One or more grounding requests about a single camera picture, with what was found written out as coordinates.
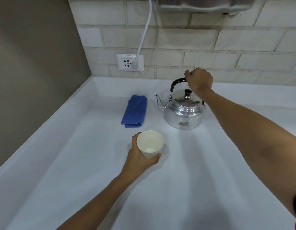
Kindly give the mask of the person's left hand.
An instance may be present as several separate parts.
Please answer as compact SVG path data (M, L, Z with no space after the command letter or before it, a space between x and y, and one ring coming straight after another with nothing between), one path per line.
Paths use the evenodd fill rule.
M131 149L128 152L126 162L119 174L119 178L124 182L133 183L147 169L153 166L146 165L146 158L137 146L136 140L140 133L141 132L138 132L136 135L132 136Z

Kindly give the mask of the person's right hand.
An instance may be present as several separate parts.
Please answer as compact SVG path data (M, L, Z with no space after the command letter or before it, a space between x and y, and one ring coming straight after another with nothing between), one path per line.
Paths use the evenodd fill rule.
M205 69L197 68L197 71L199 75L198 84L188 84L188 86L197 96L201 96L205 91L211 90L213 77Z

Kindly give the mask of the white paper cup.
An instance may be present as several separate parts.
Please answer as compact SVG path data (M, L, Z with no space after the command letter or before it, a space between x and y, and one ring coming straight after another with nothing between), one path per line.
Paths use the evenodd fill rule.
M138 135L136 143L145 158L152 158L160 153L164 138L157 131L144 131Z

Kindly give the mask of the silver metal kettle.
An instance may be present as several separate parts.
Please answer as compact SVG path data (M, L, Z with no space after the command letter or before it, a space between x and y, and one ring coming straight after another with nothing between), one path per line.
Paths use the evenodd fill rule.
M163 104L158 94L155 94L157 105L164 112L165 121L180 130L197 128L206 109L205 102L190 89L174 92L175 85L186 82L186 78L179 78L172 82L170 95Z

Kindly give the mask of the person's left forearm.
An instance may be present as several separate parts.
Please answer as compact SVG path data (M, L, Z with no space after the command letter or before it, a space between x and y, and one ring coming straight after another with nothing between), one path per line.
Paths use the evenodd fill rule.
M126 174L119 174L56 230L96 230L118 198L133 182L134 179Z

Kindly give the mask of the person's right forearm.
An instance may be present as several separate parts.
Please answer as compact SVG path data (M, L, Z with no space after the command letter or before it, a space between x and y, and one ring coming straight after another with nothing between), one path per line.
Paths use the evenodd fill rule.
M196 95L208 104L253 173L296 217L296 136L211 88L200 88Z

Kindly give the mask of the blue folded cloth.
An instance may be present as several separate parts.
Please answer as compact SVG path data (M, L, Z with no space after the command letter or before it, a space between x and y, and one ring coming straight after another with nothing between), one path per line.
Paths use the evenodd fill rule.
M145 96L131 96L121 121L125 128L139 128L142 126L146 115L147 101Z

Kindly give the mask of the white wall power socket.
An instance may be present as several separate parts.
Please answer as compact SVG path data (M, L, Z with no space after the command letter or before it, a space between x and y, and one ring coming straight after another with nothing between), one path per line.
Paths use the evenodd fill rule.
M118 71L144 72L144 56L139 54L116 54Z

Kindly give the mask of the grey wall-mounted appliance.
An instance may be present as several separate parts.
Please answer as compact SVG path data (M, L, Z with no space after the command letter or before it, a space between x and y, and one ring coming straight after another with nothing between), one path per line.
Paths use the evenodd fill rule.
M195 13L231 13L250 9L256 0L157 0L159 8Z

